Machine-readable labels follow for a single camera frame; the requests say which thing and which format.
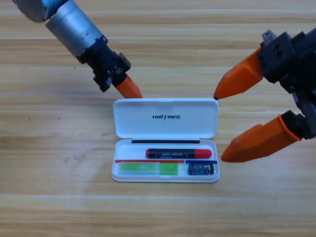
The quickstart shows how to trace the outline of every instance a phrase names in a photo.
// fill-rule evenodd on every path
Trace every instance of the green label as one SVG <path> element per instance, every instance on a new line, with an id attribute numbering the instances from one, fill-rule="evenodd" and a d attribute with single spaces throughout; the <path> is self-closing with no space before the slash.
<path id="1" fill-rule="evenodd" d="M 120 169 L 122 171 L 155 171 L 154 162 L 122 162 Z"/>

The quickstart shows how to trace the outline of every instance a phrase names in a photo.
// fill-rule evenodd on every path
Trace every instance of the silver metal cylinder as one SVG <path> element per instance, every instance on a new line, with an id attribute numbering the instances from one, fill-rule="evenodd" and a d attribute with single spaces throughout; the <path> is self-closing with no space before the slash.
<path id="1" fill-rule="evenodd" d="M 73 0 L 62 5 L 46 27 L 75 57 L 103 35 Z"/>
<path id="2" fill-rule="evenodd" d="M 34 22 L 45 22 L 68 0 L 13 0 L 20 11 Z"/>

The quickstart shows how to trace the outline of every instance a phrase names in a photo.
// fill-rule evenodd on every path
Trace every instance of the green card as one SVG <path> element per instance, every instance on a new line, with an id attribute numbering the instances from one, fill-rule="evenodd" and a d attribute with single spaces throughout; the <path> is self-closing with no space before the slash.
<path id="1" fill-rule="evenodd" d="M 178 175 L 178 163 L 160 163 L 160 175 Z"/>

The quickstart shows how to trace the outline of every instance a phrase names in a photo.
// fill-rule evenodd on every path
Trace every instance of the wood grain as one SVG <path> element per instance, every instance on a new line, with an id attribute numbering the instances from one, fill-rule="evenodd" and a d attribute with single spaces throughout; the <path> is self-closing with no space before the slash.
<path id="1" fill-rule="evenodd" d="M 271 29 L 316 26 L 314 0 L 77 0 L 132 62 L 145 97 L 212 97 L 223 74 Z M 111 178 L 112 105 L 93 73 L 45 28 L 0 0 L 1 237 L 314 237 L 315 141 L 245 164 L 220 162 L 214 184 Z M 220 101 L 221 155 L 230 141 L 289 109 L 263 80 Z"/>

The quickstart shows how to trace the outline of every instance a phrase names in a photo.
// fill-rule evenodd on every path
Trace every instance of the white plastic case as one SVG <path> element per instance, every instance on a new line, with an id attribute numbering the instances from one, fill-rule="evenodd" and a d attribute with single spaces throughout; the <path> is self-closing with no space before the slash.
<path id="1" fill-rule="evenodd" d="M 207 140 L 216 134 L 218 102 L 210 98 L 119 99 L 114 102 L 117 136 L 112 177 L 120 182 L 215 182 L 220 177 L 216 144 Z M 121 160 L 146 160 L 147 149 L 210 149 L 212 175 L 189 175 L 188 164 L 179 163 L 177 175 L 155 170 L 122 171 Z"/>

